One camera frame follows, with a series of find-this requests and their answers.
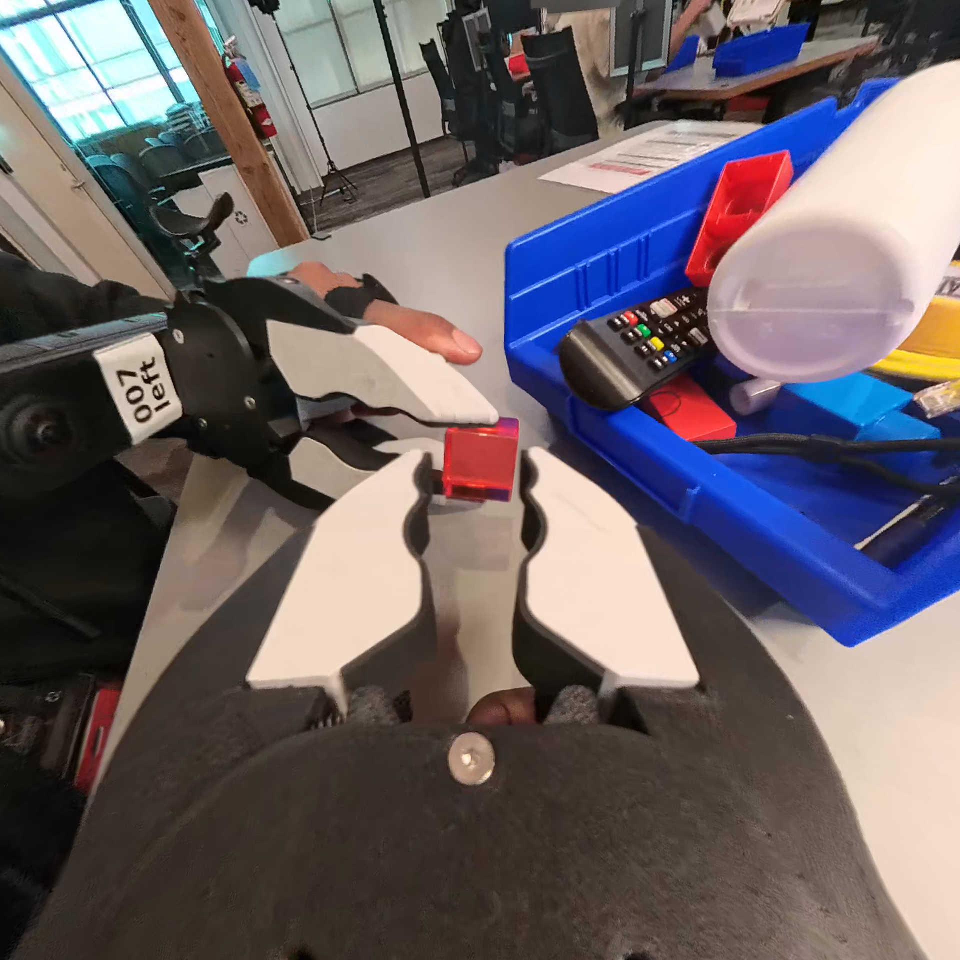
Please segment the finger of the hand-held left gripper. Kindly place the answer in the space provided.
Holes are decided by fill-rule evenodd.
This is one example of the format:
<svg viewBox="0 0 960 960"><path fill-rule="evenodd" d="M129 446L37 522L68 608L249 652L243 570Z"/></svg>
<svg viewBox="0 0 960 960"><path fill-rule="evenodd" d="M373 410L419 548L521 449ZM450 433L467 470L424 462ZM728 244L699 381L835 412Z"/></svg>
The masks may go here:
<svg viewBox="0 0 960 960"><path fill-rule="evenodd" d="M270 357L292 392L320 402L341 395L432 426L493 426L495 406L440 355L379 325L350 332L268 319Z"/></svg>
<svg viewBox="0 0 960 960"><path fill-rule="evenodd" d="M445 507L442 459L438 438L396 438L368 423L316 428L289 455L287 499L316 511L344 500L350 511Z"/></svg>

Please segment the blue plastic bin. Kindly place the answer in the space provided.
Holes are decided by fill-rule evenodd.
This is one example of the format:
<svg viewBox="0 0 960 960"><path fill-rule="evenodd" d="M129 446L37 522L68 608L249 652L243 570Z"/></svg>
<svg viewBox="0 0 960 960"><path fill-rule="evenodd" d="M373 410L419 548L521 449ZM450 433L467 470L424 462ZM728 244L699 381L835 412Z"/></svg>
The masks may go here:
<svg viewBox="0 0 960 960"><path fill-rule="evenodd" d="M602 413L574 398L558 345L580 320L680 288L682 258L724 162L788 150L798 172L897 84L866 81L850 105L828 99L644 184L510 242L504 351L511 381L566 433L671 516L697 531L837 642L854 646L956 594L958 518L897 569L853 546L906 506L905 489L832 466L756 458L723 462L641 409Z"/></svg>

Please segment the black saddle seat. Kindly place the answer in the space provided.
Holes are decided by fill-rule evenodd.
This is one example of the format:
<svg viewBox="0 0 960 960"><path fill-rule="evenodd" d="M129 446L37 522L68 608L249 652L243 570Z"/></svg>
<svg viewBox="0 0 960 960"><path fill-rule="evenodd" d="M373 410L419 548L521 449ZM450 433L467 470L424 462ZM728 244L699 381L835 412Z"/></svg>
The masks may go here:
<svg viewBox="0 0 960 960"><path fill-rule="evenodd" d="M230 193L218 195L202 216L156 204L149 212L162 234L185 245L184 255L188 263L197 266L221 245L217 232L234 214L234 198Z"/></svg>

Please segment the black remote control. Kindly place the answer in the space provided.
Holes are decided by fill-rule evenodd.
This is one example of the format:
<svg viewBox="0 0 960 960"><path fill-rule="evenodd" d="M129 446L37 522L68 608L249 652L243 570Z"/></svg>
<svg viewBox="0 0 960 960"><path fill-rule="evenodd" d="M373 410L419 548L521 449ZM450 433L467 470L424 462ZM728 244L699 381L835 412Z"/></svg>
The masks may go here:
<svg viewBox="0 0 960 960"><path fill-rule="evenodd" d="M579 320L556 347L567 387L581 402L616 413L702 373L718 355L707 300L707 288L689 286Z"/></svg>

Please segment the white plastic cup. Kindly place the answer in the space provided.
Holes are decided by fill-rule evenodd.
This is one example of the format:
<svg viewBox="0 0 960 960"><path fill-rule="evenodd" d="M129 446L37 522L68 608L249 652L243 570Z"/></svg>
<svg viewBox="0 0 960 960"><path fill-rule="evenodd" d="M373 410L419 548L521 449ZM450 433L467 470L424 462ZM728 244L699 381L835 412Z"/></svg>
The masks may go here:
<svg viewBox="0 0 960 960"><path fill-rule="evenodd" d="M958 247L958 109L953 59L762 128L798 172L709 283L720 354L757 378L817 382L906 340Z"/></svg>

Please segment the red translucent cube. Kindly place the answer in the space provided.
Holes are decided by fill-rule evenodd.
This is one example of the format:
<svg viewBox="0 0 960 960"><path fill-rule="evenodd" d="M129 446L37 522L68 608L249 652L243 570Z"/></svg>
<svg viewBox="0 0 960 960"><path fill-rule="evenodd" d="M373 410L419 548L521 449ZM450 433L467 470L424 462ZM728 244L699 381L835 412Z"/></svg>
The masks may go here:
<svg viewBox="0 0 960 960"><path fill-rule="evenodd" d="M519 456L520 423L450 426L444 434L440 491L448 499L508 502Z"/></svg>

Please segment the person's left hand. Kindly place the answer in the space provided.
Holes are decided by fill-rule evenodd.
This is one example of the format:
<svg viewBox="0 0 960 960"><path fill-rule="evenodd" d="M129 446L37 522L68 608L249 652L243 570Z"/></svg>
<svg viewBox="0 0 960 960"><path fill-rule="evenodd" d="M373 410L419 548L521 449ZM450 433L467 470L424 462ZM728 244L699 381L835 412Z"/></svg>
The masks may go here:
<svg viewBox="0 0 960 960"><path fill-rule="evenodd" d="M398 304L377 283L367 284L362 278L313 261L299 263L288 276L312 289L343 316L392 330L451 364L472 365L483 354L481 344L466 332L436 314Z"/></svg>

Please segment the small white cylinder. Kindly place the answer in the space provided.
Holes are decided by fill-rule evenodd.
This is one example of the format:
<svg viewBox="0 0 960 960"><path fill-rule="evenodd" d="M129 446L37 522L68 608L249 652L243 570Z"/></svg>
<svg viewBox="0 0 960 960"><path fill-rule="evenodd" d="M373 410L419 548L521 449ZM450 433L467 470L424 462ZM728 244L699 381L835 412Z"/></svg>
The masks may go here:
<svg viewBox="0 0 960 960"><path fill-rule="evenodd" d="M782 387L774 380L751 378L730 387L728 403L739 417L761 414L774 404Z"/></svg>

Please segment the printed paper sheet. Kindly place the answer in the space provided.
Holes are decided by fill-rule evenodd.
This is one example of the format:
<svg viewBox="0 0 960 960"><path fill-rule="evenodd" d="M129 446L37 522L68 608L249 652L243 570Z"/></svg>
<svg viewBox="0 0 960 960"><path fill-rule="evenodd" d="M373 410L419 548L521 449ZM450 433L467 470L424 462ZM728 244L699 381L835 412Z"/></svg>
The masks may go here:
<svg viewBox="0 0 960 960"><path fill-rule="evenodd" d="M726 147L761 126L742 121L680 119L645 128L610 147L542 174L539 179L616 195Z"/></svg>

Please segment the white recycling cabinet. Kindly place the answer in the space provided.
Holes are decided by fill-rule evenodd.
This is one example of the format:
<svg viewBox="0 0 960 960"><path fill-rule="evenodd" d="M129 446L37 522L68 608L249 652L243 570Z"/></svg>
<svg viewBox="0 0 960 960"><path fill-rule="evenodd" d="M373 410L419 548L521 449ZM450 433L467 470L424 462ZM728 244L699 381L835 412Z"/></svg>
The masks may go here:
<svg viewBox="0 0 960 960"><path fill-rule="evenodd" d="M199 179L211 199L226 193L233 200L233 212L217 230L213 261L226 279L246 277L254 259L279 249L277 239L234 164L201 172Z"/></svg>

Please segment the small blue bin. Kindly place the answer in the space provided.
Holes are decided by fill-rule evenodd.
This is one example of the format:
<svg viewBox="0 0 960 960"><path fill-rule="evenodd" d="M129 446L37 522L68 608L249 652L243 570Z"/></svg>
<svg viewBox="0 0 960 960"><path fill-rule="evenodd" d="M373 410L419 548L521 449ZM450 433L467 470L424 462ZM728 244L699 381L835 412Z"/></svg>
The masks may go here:
<svg viewBox="0 0 960 960"><path fill-rule="evenodd" d="M806 21L740 35L717 46L712 58L714 77L736 79L797 60L810 31Z"/></svg>

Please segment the black pole stand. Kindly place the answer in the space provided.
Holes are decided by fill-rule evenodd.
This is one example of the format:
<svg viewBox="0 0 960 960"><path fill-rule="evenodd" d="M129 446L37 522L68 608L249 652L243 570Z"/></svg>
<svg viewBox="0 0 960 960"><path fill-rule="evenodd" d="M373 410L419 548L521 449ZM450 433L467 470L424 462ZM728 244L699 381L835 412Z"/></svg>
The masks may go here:
<svg viewBox="0 0 960 960"><path fill-rule="evenodd" d="M399 61L397 58L397 53L394 47L392 40L387 13L385 6L382 1L372 1L376 19L378 22L378 29L383 42L388 66L390 69L390 78L392 86L395 92L395 96L398 102L403 127L406 133L406 137L409 143L409 150L411 158L414 162L414 170L418 185L421 191L423 198L428 199L431 197L431 190L428 182L428 177L426 174L426 168L423 162L423 157L421 149L419 146L419 141L416 135L415 127L413 124L413 119L411 116L409 102L407 100L404 86L402 71L400 69Z"/></svg>

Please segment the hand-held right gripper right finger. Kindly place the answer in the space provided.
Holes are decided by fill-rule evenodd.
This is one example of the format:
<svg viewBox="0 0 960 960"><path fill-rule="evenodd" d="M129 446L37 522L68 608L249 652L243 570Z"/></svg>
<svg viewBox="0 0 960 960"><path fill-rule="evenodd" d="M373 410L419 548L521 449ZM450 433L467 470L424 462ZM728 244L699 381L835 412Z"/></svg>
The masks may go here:
<svg viewBox="0 0 960 960"><path fill-rule="evenodd" d="M537 694L693 690L701 677L639 524L545 448L520 456L523 504L513 660Z"/></svg>

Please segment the yellow tape roll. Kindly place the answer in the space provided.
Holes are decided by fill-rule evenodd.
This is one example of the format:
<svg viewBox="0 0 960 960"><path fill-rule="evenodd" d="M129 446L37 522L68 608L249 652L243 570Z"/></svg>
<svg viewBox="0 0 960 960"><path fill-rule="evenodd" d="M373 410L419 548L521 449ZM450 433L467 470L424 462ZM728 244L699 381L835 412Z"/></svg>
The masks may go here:
<svg viewBox="0 0 960 960"><path fill-rule="evenodd" d="M920 383L959 378L959 259L954 255L915 329L870 371Z"/></svg>

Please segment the black tripod light stand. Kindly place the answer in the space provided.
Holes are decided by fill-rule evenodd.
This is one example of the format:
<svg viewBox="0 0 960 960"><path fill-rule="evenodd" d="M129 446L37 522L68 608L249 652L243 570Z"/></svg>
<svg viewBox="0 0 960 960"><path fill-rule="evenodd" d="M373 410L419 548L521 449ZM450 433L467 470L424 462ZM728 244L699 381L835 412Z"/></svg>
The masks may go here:
<svg viewBox="0 0 960 960"><path fill-rule="evenodd" d="M277 22L280 3L248 2L248 6L250 51L276 129L274 150L294 196L308 195L317 209L330 199L351 206L357 200L356 187L332 158L308 103Z"/></svg>

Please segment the wooden post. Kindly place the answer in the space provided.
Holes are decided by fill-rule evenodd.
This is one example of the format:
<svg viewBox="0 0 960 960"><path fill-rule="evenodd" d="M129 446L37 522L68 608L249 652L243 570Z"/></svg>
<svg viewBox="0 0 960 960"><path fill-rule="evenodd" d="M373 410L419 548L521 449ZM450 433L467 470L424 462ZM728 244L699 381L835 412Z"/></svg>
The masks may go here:
<svg viewBox="0 0 960 960"><path fill-rule="evenodd" d="M274 241L281 248L306 241L306 222L247 117L198 6L193 1L149 5Z"/></svg>

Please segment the red fire extinguisher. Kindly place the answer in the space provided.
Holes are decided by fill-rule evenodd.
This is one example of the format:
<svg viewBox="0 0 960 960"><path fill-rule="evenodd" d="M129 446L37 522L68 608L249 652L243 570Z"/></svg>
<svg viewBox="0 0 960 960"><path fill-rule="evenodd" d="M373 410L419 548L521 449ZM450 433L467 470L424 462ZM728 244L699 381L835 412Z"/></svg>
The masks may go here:
<svg viewBox="0 0 960 960"><path fill-rule="evenodd" d="M262 142L272 141L278 131L263 99L261 84L246 56L242 54L236 36L223 42L221 55L224 75L234 90L254 132Z"/></svg>

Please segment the red plastic piece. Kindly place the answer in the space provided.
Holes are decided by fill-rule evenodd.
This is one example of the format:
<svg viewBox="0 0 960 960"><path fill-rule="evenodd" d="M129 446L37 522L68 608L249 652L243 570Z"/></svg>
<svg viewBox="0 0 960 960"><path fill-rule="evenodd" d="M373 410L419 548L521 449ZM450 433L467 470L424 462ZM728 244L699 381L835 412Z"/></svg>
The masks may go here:
<svg viewBox="0 0 960 960"><path fill-rule="evenodd" d="M690 443L737 437L738 425L690 376L679 375L648 393L640 408Z"/></svg>

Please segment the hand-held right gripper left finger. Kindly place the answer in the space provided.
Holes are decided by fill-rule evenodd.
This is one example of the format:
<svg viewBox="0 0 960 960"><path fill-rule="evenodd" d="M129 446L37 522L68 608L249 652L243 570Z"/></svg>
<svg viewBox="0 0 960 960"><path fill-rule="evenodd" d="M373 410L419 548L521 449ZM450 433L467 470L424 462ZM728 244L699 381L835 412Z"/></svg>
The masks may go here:
<svg viewBox="0 0 960 960"><path fill-rule="evenodd" d="M430 451L393 457L313 524L246 671L254 690L318 689L346 713L356 690L394 699L437 650L424 561Z"/></svg>

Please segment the red toy building block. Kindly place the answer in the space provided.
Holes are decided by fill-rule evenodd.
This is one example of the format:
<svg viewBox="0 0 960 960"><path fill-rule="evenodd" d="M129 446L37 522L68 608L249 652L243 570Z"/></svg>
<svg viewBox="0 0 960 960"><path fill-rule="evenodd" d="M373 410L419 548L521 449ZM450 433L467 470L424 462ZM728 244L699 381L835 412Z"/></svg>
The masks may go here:
<svg viewBox="0 0 960 960"><path fill-rule="evenodd" d="M722 258L786 193L793 176L789 150L725 164L684 270L693 286L709 287Z"/></svg>

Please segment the blue plastic part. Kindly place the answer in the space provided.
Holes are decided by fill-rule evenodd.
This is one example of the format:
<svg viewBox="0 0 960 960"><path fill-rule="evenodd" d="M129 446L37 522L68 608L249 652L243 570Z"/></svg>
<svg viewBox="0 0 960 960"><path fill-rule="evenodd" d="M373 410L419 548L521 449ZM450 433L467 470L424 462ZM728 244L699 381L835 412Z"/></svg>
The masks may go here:
<svg viewBox="0 0 960 960"><path fill-rule="evenodd" d="M774 432L844 440L939 439L940 430L907 412L912 395L867 373L786 384L765 417Z"/></svg>

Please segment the black office chair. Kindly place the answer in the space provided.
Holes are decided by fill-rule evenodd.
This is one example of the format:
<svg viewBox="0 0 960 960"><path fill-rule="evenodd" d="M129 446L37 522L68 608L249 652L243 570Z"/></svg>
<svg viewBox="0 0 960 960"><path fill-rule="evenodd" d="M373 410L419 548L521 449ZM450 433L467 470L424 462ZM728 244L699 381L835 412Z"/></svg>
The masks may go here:
<svg viewBox="0 0 960 960"><path fill-rule="evenodd" d="M548 156L596 141L597 120L572 29L523 33L520 40L546 125Z"/></svg>

